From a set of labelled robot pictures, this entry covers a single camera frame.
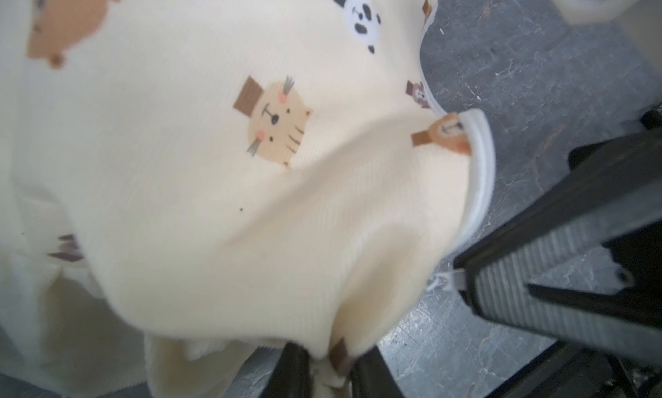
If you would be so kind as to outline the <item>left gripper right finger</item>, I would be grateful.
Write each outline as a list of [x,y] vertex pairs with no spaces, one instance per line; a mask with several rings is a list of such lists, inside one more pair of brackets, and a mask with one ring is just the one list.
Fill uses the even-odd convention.
[[353,398],[404,398],[377,346],[356,361],[350,380]]

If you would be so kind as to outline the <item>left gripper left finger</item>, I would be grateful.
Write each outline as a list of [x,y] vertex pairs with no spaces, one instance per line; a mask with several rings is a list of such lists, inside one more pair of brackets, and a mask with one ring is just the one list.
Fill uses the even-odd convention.
[[260,398],[311,398],[312,396],[310,355],[303,347],[288,343]]

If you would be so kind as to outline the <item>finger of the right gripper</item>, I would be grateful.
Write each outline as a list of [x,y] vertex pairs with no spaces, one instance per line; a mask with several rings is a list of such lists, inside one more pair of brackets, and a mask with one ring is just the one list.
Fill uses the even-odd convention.
[[[634,285],[614,295],[548,287],[537,277],[605,247]],[[529,208],[460,254],[464,298],[490,322],[661,363],[661,134],[594,146]]]

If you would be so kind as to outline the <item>cream animal print pillowcase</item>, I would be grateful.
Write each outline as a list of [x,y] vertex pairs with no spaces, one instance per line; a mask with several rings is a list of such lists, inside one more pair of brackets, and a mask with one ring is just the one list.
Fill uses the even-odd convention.
[[489,207],[438,0],[1,0],[1,372],[220,397],[261,346],[320,395]]

